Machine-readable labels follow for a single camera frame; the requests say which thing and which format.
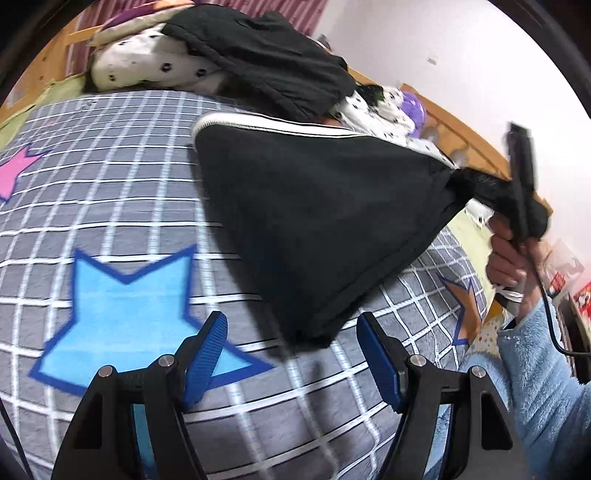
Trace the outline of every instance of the green cloth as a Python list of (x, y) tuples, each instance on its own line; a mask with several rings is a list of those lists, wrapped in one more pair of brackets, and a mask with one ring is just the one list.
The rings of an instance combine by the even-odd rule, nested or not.
[(29, 118), (29, 114), (34, 108), (49, 105), (51, 103), (64, 102), (72, 100), (83, 95), (85, 84), (85, 74), (81, 73), (66, 78), (61, 82), (52, 83), (39, 96), (36, 102), (22, 108), (0, 124), (0, 149), (6, 145), (20, 132), (22, 126)]
[(465, 210), (458, 213), (447, 226), (456, 236), (457, 241), (460, 242), (474, 267), (478, 280), (480, 280), (480, 284), (484, 288), (486, 311), (488, 312), (495, 297), (495, 288), (486, 276), (486, 264), (488, 263), (488, 256), (492, 252), (491, 231), (487, 227), (479, 227)]

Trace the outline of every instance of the purple stuffed toy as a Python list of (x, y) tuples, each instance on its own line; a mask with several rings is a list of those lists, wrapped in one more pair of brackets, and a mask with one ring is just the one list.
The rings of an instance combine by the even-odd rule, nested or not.
[(402, 95), (404, 101), (402, 102), (402, 105), (400, 105), (400, 109), (410, 117), (415, 125), (414, 132), (411, 133), (410, 136), (413, 138), (419, 138), (421, 130), (423, 130), (423, 125), (427, 120), (425, 108), (421, 103), (421, 100), (419, 100), (414, 93), (402, 92)]

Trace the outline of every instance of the hand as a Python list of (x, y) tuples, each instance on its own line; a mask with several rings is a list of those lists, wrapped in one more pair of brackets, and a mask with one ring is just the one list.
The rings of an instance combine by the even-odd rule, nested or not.
[[(540, 270), (543, 260), (540, 242), (534, 238), (528, 238), (520, 246), (518, 252), (510, 243), (513, 232), (503, 217), (495, 215), (490, 219), (488, 225), (493, 233), (491, 237), (492, 253), (488, 257), (486, 265), (488, 279), (493, 284), (515, 287), (523, 278), (526, 278), (523, 301), (516, 317), (519, 322), (538, 304), (541, 298), (541, 292), (533, 273), (533, 268)], [(529, 251), (535, 265), (531, 265), (527, 260), (526, 251)]]

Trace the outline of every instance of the wooden bed frame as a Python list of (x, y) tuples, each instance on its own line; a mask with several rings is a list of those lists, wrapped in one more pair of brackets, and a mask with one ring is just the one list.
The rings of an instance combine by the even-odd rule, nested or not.
[[(362, 85), (376, 84), (369, 77), (352, 68), (349, 68), (349, 73)], [(405, 92), (414, 93), (421, 100), (425, 110), (427, 110), (425, 127), (434, 127), (437, 129), (439, 133), (437, 148), (445, 153), (445, 155), (450, 157), (452, 152), (464, 150), (468, 157), (469, 167), (485, 171), (505, 180), (511, 178), (509, 162), (505, 156), (473, 129), (448, 111), (445, 111), (438, 104), (418, 93), (410, 85), (403, 84), (400, 89)], [(553, 210), (548, 202), (539, 196), (537, 196), (537, 199), (546, 207), (549, 214), (552, 214)]]
[[(74, 44), (89, 40), (100, 28), (98, 26), (78, 30), (76, 25), (79, 24), (79, 17), (65, 26), (31, 62), (0, 107), (0, 123), (22, 108), (34, 104), (49, 85), (67, 77), (67, 61)], [(362, 85), (375, 83), (351, 68), (349, 73)], [(415, 93), (421, 99), (428, 114), (426, 127), (437, 129), (437, 147), (445, 155), (450, 156), (456, 150), (464, 150), (470, 167), (502, 179), (510, 178), (507, 159), (484, 138), (436, 103), (419, 94), (410, 85), (404, 84), (401, 89)], [(552, 213), (550, 205), (543, 199), (541, 201)]]

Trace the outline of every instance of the metal screw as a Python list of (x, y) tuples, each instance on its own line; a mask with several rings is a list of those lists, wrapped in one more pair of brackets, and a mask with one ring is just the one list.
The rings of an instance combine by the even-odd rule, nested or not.
[(111, 373), (113, 373), (113, 367), (110, 365), (105, 365), (104, 367), (99, 368), (99, 377), (106, 378)]
[(424, 367), (425, 365), (427, 365), (427, 359), (425, 357), (423, 357), (422, 355), (411, 355), (410, 362), (415, 367)]
[(174, 363), (174, 355), (163, 355), (158, 358), (158, 365), (161, 367), (170, 367)]
[(472, 372), (472, 375), (478, 378), (484, 378), (486, 376), (486, 370), (484, 370), (482, 367), (479, 367), (478, 365), (472, 367), (470, 372)]

